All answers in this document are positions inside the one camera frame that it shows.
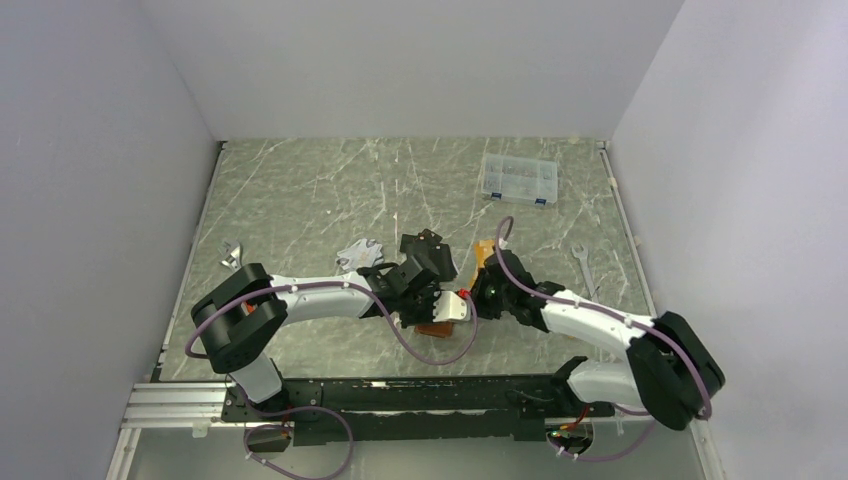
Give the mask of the brown leather card holder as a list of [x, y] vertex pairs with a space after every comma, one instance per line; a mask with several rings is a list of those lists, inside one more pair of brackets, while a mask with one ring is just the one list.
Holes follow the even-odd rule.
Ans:
[[444, 339], [452, 336], [453, 328], [454, 324], [451, 322], [436, 322], [416, 325], [415, 332], [420, 335]]

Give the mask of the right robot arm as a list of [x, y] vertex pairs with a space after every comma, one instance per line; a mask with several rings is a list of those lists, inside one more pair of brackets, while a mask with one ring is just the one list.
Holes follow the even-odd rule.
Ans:
[[630, 314], [561, 284], [537, 282], [509, 250], [484, 260], [471, 295], [482, 318], [508, 313], [521, 325], [574, 337], [613, 356], [611, 363], [575, 356], [552, 375], [551, 401], [564, 415], [589, 403], [609, 403], [639, 408], [680, 431], [709, 416], [712, 398], [726, 383], [683, 316]]

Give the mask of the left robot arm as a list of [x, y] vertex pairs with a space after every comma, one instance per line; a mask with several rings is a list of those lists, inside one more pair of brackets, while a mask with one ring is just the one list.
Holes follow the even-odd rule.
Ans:
[[265, 349], [277, 331], [307, 320], [397, 315], [402, 327], [467, 321], [470, 308], [442, 290], [437, 265], [424, 254], [400, 264], [360, 267], [335, 277], [270, 275], [260, 263], [234, 272], [191, 309], [193, 341], [214, 372], [230, 376], [264, 420], [287, 406], [282, 376]]

